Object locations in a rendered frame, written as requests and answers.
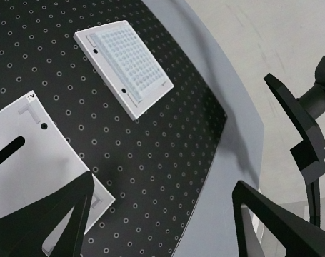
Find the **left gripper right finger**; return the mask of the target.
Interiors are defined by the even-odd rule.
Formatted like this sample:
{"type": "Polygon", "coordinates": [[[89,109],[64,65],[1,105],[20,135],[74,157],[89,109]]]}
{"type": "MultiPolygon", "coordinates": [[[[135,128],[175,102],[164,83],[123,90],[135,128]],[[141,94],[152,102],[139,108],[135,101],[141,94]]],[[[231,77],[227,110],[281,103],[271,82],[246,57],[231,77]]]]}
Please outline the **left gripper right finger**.
{"type": "Polygon", "coordinates": [[[325,231],[238,180],[232,191],[239,257],[265,257],[249,209],[285,247],[285,257],[325,257],[325,231]]]}

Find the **white plate holder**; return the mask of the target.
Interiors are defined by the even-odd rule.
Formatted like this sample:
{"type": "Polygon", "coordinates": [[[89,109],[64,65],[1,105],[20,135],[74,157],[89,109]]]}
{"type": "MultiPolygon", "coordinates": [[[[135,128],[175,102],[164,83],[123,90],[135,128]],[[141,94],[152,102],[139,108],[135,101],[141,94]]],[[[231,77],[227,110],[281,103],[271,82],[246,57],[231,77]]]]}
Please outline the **white plate holder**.
{"type": "MultiPolygon", "coordinates": [[[[0,218],[52,194],[85,171],[89,169],[33,91],[0,110],[0,218]]],[[[115,201],[94,175],[93,178],[94,194],[85,234],[115,201]]],[[[72,211],[43,242],[42,251],[48,257],[72,211]]]]}
{"type": "Polygon", "coordinates": [[[94,33],[97,31],[123,26],[126,24],[128,24],[126,20],[104,24],[75,32],[73,37],[80,46],[81,50],[85,53],[88,60],[90,60],[91,64],[99,73],[100,77],[109,87],[113,95],[115,95],[119,103],[123,106],[127,114],[132,120],[135,120],[142,115],[145,110],[159,100],[167,91],[169,91],[173,87],[173,84],[169,79],[167,79],[162,85],[158,86],[138,103],[131,93],[127,91],[126,87],[122,84],[118,76],[114,73],[110,65],[97,49],[96,44],[90,38],[91,35],[94,35],[94,33]]]}

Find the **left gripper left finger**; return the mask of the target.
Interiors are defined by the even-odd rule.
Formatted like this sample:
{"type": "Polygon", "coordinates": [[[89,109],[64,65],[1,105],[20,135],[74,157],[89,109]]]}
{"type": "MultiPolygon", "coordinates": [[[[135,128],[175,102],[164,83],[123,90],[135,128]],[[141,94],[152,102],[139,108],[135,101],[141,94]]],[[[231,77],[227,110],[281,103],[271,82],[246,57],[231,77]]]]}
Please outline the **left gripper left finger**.
{"type": "Polygon", "coordinates": [[[0,218],[0,257],[48,257],[43,242],[74,207],[49,257],[80,257],[94,193],[91,171],[7,216],[0,218]]]}

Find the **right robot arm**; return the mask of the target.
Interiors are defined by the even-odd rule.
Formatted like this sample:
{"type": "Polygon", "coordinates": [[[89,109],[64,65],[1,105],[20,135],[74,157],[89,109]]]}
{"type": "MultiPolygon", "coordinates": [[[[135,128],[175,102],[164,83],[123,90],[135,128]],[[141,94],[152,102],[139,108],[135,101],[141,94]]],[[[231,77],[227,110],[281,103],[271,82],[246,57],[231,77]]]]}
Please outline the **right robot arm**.
{"type": "Polygon", "coordinates": [[[314,85],[300,98],[296,98],[296,100],[300,103],[315,125],[321,142],[325,148],[325,138],[316,122],[316,119],[325,112],[325,56],[322,56],[317,65],[314,76],[314,85]]]}

